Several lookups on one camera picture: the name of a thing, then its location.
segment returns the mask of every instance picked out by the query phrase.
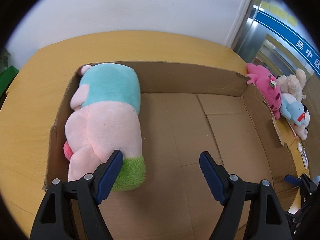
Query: cardboard box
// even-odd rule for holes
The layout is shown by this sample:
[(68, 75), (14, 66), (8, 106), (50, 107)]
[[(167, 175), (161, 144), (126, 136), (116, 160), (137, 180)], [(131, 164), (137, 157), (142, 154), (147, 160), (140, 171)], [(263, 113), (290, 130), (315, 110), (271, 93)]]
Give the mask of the cardboard box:
[[(269, 180), (289, 209), (297, 189), (283, 179), (297, 176), (295, 165), (270, 108), (259, 90), (246, 84), (247, 77), (201, 65), (118, 63), (132, 67), (139, 77), (147, 172), (141, 187), (112, 192), (99, 206), (114, 239), (208, 239), (223, 207), (199, 168), (203, 151), (244, 181)], [(51, 128), (44, 189), (56, 177), (67, 180), (64, 125), (79, 79), (75, 74), (70, 81)], [(249, 207), (246, 202), (239, 235)]]

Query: blue gripper pad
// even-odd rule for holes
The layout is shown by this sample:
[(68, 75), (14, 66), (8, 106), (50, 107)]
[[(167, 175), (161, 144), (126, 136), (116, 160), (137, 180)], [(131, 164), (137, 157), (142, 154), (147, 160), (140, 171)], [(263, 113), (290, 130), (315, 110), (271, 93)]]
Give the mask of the blue gripper pad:
[(214, 199), (224, 206), (227, 198), (224, 194), (223, 183), (205, 153), (200, 154), (199, 165)]
[(296, 187), (299, 187), (299, 186), (302, 185), (301, 179), (296, 178), (296, 177), (294, 177), (294, 176), (291, 176), (291, 175), (289, 175), (289, 174), (284, 177), (284, 181), (285, 181), (285, 182), (288, 182), (288, 183), (290, 183), (291, 185), (294, 185), (294, 186), (296, 186)]
[(118, 151), (99, 181), (98, 193), (96, 196), (96, 202), (98, 205), (100, 205), (103, 200), (108, 198), (113, 184), (115, 183), (116, 178), (118, 177), (118, 174), (122, 168), (122, 164), (123, 154), (122, 152)]

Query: yellow sticky note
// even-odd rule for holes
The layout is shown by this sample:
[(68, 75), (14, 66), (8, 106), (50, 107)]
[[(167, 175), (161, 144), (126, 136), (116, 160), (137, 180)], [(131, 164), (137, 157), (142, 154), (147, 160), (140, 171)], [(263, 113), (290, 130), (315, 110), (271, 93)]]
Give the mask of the yellow sticky note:
[(270, 4), (268, 4), (267, 2), (262, 1), (260, 8), (265, 9), (265, 10), (269, 10)]
[(290, 23), (292, 26), (296, 27), (298, 23), (298, 19), (292, 15), (289, 15), (287, 22)]
[(276, 15), (277, 12), (278, 12), (278, 7), (277, 6), (274, 6), (274, 5), (270, 5), (270, 13)]
[(278, 8), (276, 15), (281, 19), (287, 20), (288, 13)]

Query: teal and pink plush toy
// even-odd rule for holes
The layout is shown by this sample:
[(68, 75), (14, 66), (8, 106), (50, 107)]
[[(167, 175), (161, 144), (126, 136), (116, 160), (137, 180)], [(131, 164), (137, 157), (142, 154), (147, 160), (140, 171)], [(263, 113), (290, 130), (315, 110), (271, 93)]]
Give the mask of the teal and pink plush toy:
[(306, 118), (307, 107), (299, 102), (292, 94), (282, 93), (280, 112), (293, 127), (306, 127), (309, 124), (309, 114)]
[(248, 63), (247, 71), (247, 76), (251, 78), (247, 83), (256, 85), (269, 104), (275, 118), (279, 119), (282, 97), (280, 88), (276, 83), (276, 78), (268, 69), (261, 65)]
[(127, 66), (103, 63), (85, 65), (70, 107), (74, 113), (65, 125), (64, 153), (70, 160), (68, 180), (78, 180), (105, 163), (114, 150), (124, 155), (114, 190), (130, 190), (145, 176), (138, 114), (140, 86)]

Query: pink plush toy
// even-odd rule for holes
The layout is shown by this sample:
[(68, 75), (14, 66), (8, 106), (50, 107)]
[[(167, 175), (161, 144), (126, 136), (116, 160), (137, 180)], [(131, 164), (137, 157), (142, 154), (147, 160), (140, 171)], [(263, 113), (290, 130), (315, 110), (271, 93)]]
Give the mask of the pink plush toy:
[(70, 161), (68, 180), (93, 173), (114, 150), (120, 150), (124, 160), (113, 189), (140, 186), (145, 164), (137, 74), (128, 66), (114, 63), (85, 65), (78, 73), (81, 81), (70, 102), (74, 112), (65, 125), (63, 150)]
[(261, 65), (252, 63), (247, 64), (248, 74), (251, 79), (247, 84), (255, 84), (259, 88), (261, 94), (269, 104), (276, 119), (280, 118), (280, 107), (282, 104), (282, 97), (280, 87), (277, 86), (276, 78), (270, 73), (268, 69)]

